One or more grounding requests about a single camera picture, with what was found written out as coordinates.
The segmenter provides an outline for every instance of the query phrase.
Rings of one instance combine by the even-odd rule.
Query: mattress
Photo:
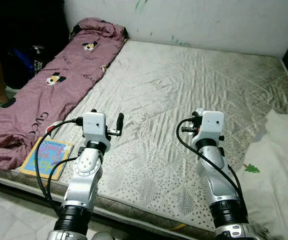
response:
[[[104,77],[67,119],[95,108],[114,128],[125,115],[121,137],[112,137],[105,154],[96,210],[187,239],[212,239],[214,225],[204,198],[196,156],[175,134],[177,123],[198,107],[225,113],[222,147],[229,164],[239,169],[267,113],[288,114],[288,75],[280,60],[128,41]],[[82,129],[67,124],[55,139],[83,145]],[[63,196],[72,177],[67,163],[52,192]],[[1,171],[13,185],[38,187],[34,177]]]

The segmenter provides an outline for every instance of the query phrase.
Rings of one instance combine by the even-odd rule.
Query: book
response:
[[[36,176],[35,168],[35,151],[40,137],[35,143],[33,149],[30,151],[26,160],[20,168],[20,171],[25,174]],[[38,166],[39,173],[42,178],[48,178],[53,167],[62,160],[69,157],[74,145],[68,142],[57,141],[46,138],[40,145],[38,150]],[[52,180],[58,180],[66,163],[59,165],[53,173]]]

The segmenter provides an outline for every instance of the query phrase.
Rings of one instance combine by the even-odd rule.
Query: green mark on wall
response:
[[[135,10],[137,10],[139,3],[140,3],[140,0],[137,2]]]
[[[178,38],[177,38],[176,41],[175,41],[174,35],[172,35],[172,41],[173,41],[175,44],[177,44],[177,45],[190,47],[190,43],[187,42],[187,41],[182,42],[182,41],[180,41]]]
[[[138,2],[136,3],[136,7],[135,7],[135,11],[139,10],[140,12],[143,11],[145,4],[148,2],[148,0],[138,0]]]

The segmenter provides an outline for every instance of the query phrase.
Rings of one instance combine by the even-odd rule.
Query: black cable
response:
[[[242,192],[242,188],[241,188],[241,186],[240,186],[238,177],[237,177],[235,171],[233,170],[233,168],[232,168],[230,165],[227,165],[227,166],[228,166],[228,169],[230,170],[230,172],[233,174],[233,176],[234,176],[234,178],[235,178],[235,181],[236,181],[236,183],[237,183],[237,187],[238,187],[238,189],[239,189],[239,194],[238,194],[238,195],[239,195],[239,198],[241,198],[241,199],[244,201],[243,192]]]
[[[201,154],[200,152],[198,152],[197,150],[195,150],[194,148],[192,148],[190,145],[188,145],[187,143],[185,143],[182,138],[180,137],[179,135],[179,128],[180,126],[185,123],[185,122],[191,122],[193,121],[192,118],[187,118],[187,119],[184,119],[182,121],[179,122],[179,124],[177,125],[177,128],[176,128],[176,136],[178,138],[178,140],[180,141],[181,144],[183,144],[185,147],[187,147],[189,150],[191,150],[193,153],[197,154],[200,158],[204,159],[208,164],[210,164],[214,169],[216,169],[220,174],[222,174],[222,176],[233,186],[233,188],[235,189],[235,191],[237,192],[239,198],[240,198],[240,202],[241,202],[241,205],[242,205],[242,208],[244,209],[245,211],[245,214],[247,216],[247,209],[246,209],[246,204],[245,204],[245,201],[244,201],[244,198],[243,198],[243,194],[240,190],[240,183],[237,179],[237,176],[236,176],[236,173],[233,171],[233,169],[229,167],[229,169],[231,170],[232,174],[234,175],[235,177],[235,180],[238,184],[238,187],[236,186],[236,184],[232,181],[232,179],[230,179],[230,177],[224,173],[217,165],[215,165],[211,160],[209,160],[207,157],[205,157],[203,154]]]
[[[47,181],[47,197],[50,201],[53,200],[52,198],[52,195],[51,195],[51,192],[50,192],[50,184],[51,184],[51,180],[52,180],[52,176],[56,170],[56,168],[60,165],[60,164],[64,164],[66,162],[69,162],[69,161],[73,161],[73,160],[76,160],[77,157],[73,157],[73,158],[68,158],[68,159],[65,159],[65,160],[62,160],[60,162],[58,162],[54,167],[53,169],[51,170],[49,176],[48,176],[48,181]]]
[[[57,124],[56,126],[54,126],[49,132],[47,132],[42,139],[39,141],[37,147],[36,147],[36,151],[35,151],[35,169],[36,169],[36,175],[37,175],[37,182],[39,185],[40,190],[42,191],[43,195],[45,196],[45,198],[49,201],[50,205],[53,207],[53,209],[57,212],[57,205],[54,203],[54,201],[48,199],[45,187],[43,185],[42,179],[40,177],[40,173],[39,173],[39,165],[38,165],[38,150],[40,145],[42,144],[42,142],[45,140],[45,138],[50,135],[52,133],[53,130],[59,128],[61,125],[67,124],[67,123],[75,123],[76,120],[72,119],[72,120],[68,120],[68,121],[63,121],[59,124]]]

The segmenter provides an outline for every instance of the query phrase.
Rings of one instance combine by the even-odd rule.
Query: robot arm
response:
[[[95,110],[85,113],[82,119],[79,118],[86,147],[80,149],[80,156],[75,160],[74,175],[64,196],[54,230],[48,234],[48,240],[87,240],[86,233],[94,209],[97,184],[103,173],[103,157],[110,149],[109,135],[121,135],[123,117],[120,113],[116,130],[108,130],[105,114]],[[93,237],[95,239],[113,240],[108,233],[97,234]]]
[[[240,198],[241,191],[237,192],[236,186],[201,157],[206,157],[232,179],[224,150],[218,147],[219,141],[224,140],[221,136],[224,114],[198,108],[191,119],[190,127],[183,127],[182,132],[193,135],[191,147],[199,155],[197,173],[204,178],[207,186],[205,197],[216,227],[216,240],[262,240],[255,228],[248,223],[246,206]]]

